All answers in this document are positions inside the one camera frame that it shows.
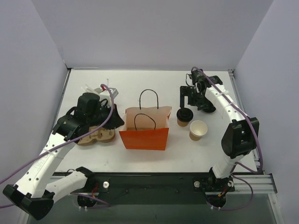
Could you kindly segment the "orange paper bag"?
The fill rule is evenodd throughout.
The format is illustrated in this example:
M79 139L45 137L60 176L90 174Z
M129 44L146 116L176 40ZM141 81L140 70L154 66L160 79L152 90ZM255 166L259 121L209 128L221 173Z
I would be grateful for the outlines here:
M166 149L172 107L159 106L157 94L156 97L155 107L142 107L142 97L139 96L139 106L125 110L124 125L119 128L119 134L126 149L160 151ZM130 127L149 127L155 130L127 131Z

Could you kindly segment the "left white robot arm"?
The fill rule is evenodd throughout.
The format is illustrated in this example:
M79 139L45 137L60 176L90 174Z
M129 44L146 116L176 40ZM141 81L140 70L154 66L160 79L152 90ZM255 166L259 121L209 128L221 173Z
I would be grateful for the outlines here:
M41 220L64 196L78 189L91 191L95 186L94 173L85 167L58 181L50 183L49 180L70 150L91 135L91 127L112 130L124 125L114 98L108 90L100 94L83 93L77 105L57 120L38 159L15 184L8 184L3 194L35 220Z

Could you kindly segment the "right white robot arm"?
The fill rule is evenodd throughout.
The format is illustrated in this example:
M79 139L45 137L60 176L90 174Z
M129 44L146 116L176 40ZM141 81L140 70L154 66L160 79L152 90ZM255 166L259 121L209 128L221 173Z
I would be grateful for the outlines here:
M213 113L218 111L228 127L221 139L223 150L220 160L212 166L208 187L218 190L224 184L235 165L253 149L260 147L258 142L259 121L249 117L230 97L218 76L207 76L202 69L192 67L186 75L192 84L180 87L180 103L177 111L177 124L187 126L193 119L193 112L185 105L195 106L199 111Z

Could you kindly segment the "brown paper coffee cup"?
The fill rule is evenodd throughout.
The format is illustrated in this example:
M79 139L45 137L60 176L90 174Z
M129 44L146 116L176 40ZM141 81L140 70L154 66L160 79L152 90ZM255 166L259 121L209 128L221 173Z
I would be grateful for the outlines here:
M177 124L181 127L185 127L189 124L192 119L179 119L177 118Z

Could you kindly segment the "brown pulp cup carrier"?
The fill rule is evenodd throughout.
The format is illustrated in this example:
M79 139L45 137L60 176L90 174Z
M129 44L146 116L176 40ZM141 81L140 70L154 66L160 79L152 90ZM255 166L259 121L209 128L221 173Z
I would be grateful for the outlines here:
M146 128L144 128L144 127L137 127L137 128L135 128L135 127L130 127L130 128L127 128L127 131L144 131L144 130L155 130L155 128L149 128L149 127L146 127Z

